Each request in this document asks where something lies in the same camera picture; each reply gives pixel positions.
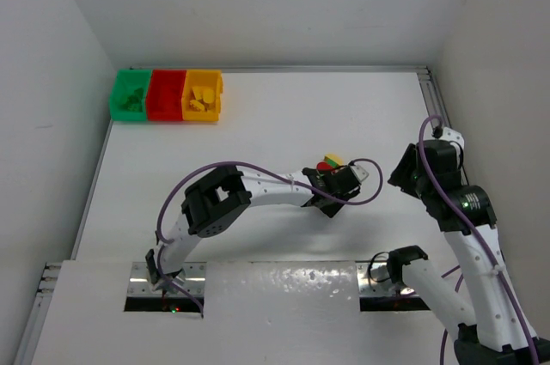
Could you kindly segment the green square lego brick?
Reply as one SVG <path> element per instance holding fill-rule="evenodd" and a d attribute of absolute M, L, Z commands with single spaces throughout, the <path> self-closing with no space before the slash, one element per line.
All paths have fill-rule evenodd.
<path fill-rule="evenodd" d="M 327 165 L 329 165 L 330 167 L 332 167 L 332 168 L 336 168 L 336 167 L 338 166 L 338 163 L 337 163 L 337 162 L 331 161 L 331 160 L 328 160 L 328 159 L 325 160 L 325 163 L 326 163 Z"/>

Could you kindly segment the yellow butterfly round lego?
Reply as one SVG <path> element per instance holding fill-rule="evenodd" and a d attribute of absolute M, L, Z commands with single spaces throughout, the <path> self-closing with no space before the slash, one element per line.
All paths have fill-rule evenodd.
<path fill-rule="evenodd" d="M 203 87 L 202 100 L 206 104 L 213 104 L 216 99 L 216 92 L 213 88 Z"/>

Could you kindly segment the pale yellow curved lego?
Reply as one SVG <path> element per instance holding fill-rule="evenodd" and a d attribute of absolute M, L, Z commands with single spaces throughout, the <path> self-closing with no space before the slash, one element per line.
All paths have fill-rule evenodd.
<path fill-rule="evenodd" d="M 338 163 L 337 167 L 345 165 L 345 161 L 335 154 L 326 154 L 324 156 L 324 161 L 326 159 L 337 162 Z"/>

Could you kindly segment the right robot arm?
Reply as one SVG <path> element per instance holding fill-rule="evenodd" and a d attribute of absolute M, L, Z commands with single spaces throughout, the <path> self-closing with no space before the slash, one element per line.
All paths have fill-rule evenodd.
<path fill-rule="evenodd" d="M 463 151 L 461 134 L 438 125 L 431 139 L 407 147 L 388 182 L 418 198 L 437 221 L 469 298 L 445 282 L 419 246 L 389 253 L 389 278 L 412 288 L 436 315 L 460 364 L 547 363 L 549 342 L 526 319 L 511 286 L 491 201 L 462 181 Z"/>

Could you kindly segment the red round lego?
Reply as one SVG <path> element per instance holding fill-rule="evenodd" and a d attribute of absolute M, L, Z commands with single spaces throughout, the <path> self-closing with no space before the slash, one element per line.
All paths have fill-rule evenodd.
<path fill-rule="evenodd" d="M 316 170 L 317 171 L 322 171 L 322 172 L 325 172 L 325 171 L 330 172 L 330 171 L 333 170 L 333 166 L 330 165 L 329 163 L 325 162 L 325 161 L 321 161 L 321 162 L 317 163 Z"/>

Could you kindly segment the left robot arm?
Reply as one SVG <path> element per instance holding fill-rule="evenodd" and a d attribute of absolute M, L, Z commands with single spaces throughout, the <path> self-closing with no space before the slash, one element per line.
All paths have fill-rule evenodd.
<path fill-rule="evenodd" d="M 176 224 L 167 234 L 162 221 L 178 190 L 200 176 L 184 192 Z M 156 247 L 145 256 L 151 289 L 168 289 L 168 281 L 180 274 L 187 256 L 205 238 L 226 231 L 252 207 L 291 205 L 315 207 L 332 218 L 360 193 L 368 172 L 355 164 L 329 170 L 304 168 L 276 174 L 242 162 L 214 163 L 187 175 L 162 204 L 156 220 Z"/>

